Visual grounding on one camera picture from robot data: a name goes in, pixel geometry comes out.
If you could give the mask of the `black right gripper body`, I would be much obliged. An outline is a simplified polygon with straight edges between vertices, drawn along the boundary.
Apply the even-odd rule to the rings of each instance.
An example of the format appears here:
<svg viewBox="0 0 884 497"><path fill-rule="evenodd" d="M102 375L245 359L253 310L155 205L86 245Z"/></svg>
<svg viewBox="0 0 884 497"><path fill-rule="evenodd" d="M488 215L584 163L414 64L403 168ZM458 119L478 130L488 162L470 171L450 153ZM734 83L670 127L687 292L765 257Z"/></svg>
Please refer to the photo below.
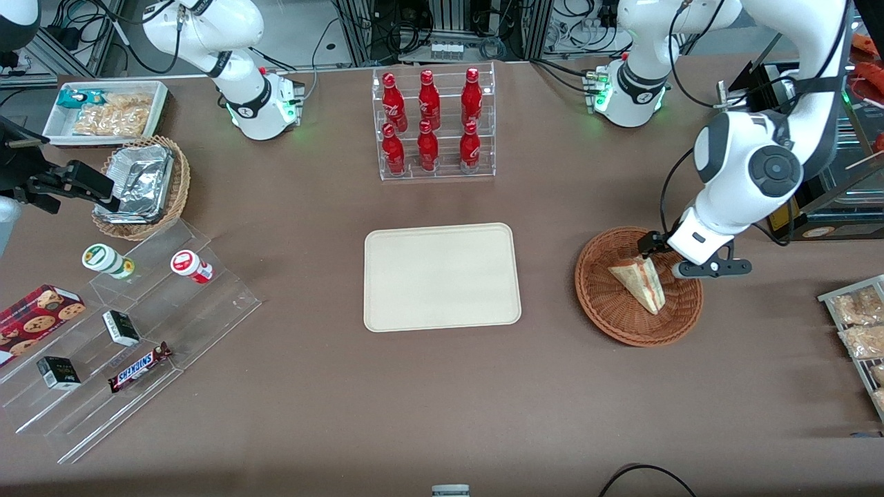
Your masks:
<svg viewBox="0 0 884 497"><path fill-rule="evenodd" d="M50 172L52 164L42 154L48 138L1 117L1 192L6 195L32 176Z"/></svg>

